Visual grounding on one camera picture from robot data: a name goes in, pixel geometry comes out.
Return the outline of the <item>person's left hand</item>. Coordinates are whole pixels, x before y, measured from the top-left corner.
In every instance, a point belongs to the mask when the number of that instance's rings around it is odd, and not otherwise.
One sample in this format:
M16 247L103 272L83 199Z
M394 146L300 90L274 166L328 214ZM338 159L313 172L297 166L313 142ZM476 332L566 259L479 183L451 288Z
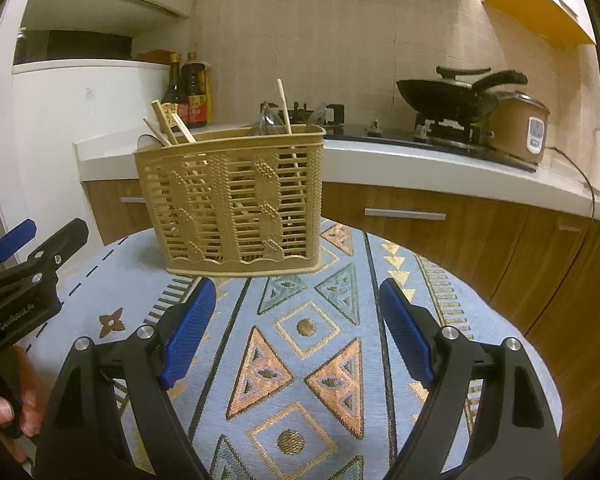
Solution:
M3 374L9 376L15 387L15 390L9 389L9 392L16 399L18 408L0 395L0 441L16 463L23 465L29 460L29 456L14 438L6 436L3 427L16 422L24 436L36 437L41 431L50 394L36 374L27 352L19 346L12 346L0 354L0 380L4 378Z

